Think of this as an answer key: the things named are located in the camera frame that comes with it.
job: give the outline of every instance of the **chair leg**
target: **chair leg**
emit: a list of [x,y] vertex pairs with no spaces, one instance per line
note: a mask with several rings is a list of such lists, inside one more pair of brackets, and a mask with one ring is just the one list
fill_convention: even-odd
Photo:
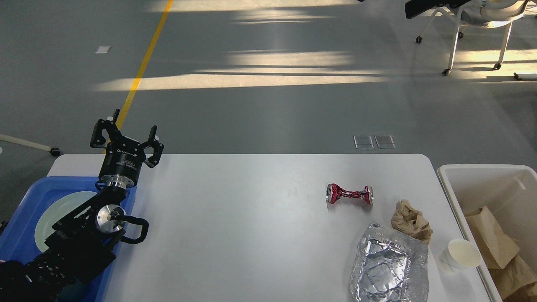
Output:
[[423,35],[425,34],[425,31],[427,30],[427,28],[429,28],[429,25],[431,25],[431,23],[433,22],[433,19],[437,15],[437,13],[442,13],[442,10],[443,10],[442,8],[437,8],[437,9],[434,10],[433,14],[429,18],[429,22],[427,22],[427,25],[425,25],[425,28],[423,29],[422,33],[418,37],[420,37],[420,38],[423,37]]
[[447,69],[442,72],[443,75],[447,76],[449,72],[451,71],[451,68],[453,67],[453,62],[455,61],[455,51],[457,49],[457,41],[459,40],[459,28],[461,27],[460,23],[457,21],[455,23],[455,32],[453,34],[453,48],[451,49],[451,53],[449,55],[449,63],[447,66]]
[[502,50],[500,51],[500,58],[498,59],[498,63],[494,65],[494,70],[498,70],[500,69],[500,67],[502,67],[503,56],[505,54],[505,50],[507,49],[507,42],[509,41],[509,36],[511,35],[512,25],[513,25],[513,22],[509,22],[509,24],[505,25],[505,34],[504,34],[504,40],[502,42]]

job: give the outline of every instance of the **chair wheel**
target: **chair wheel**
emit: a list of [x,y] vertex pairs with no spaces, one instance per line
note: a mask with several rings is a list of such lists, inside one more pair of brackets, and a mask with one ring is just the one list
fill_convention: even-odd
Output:
[[58,148],[50,149],[49,153],[52,154],[53,157],[58,157],[62,154]]

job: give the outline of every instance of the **white plate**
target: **white plate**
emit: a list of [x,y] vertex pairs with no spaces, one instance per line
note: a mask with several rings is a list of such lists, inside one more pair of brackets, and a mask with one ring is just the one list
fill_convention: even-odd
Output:
[[41,215],[41,218],[39,218],[39,221],[35,226],[34,238],[37,248],[39,248],[41,252],[46,251],[48,246],[45,244],[45,239],[54,233],[52,225],[69,212],[76,209],[76,207],[95,196],[95,194],[97,193],[91,191],[75,192],[60,198],[55,203],[51,204],[43,215]]

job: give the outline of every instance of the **yellow floor line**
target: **yellow floor line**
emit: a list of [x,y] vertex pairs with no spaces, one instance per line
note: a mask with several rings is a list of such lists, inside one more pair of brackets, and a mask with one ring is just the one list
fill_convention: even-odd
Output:
[[143,57],[143,61],[142,61],[142,64],[140,65],[140,69],[138,69],[136,78],[134,78],[133,84],[130,87],[129,94],[127,95],[127,99],[125,100],[123,107],[121,108],[121,112],[119,113],[119,118],[116,123],[116,125],[118,126],[118,129],[121,129],[121,127],[123,126],[125,117],[127,116],[130,105],[133,102],[134,95],[136,94],[138,86],[140,85],[140,81],[142,80],[143,73],[146,71],[147,64],[149,63],[149,59],[151,58],[151,54],[153,53],[153,49],[155,49],[155,45],[157,44],[158,37],[161,35],[162,27],[164,26],[164,22],[166,22],[166,17],[168,17],[168,13],[170,12],[172,3],[173,3],[173,0],[168,0],[166,8],[164,9],[164,12],[162,13],[161,20],[158,22],[157,29],[155,30],[155,33],[153,34],[153,38],[151,39],[151,43],[149,43],[149,48],[147,48],[146,55]]

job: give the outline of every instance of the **aluminum foil tray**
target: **aluminum foil tray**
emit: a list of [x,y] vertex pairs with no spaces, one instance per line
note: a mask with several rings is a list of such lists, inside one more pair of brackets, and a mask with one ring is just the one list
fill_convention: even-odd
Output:
[[429,293],[427,245],[372,223],[358,243],[351,295],[358,302],[425,302]]

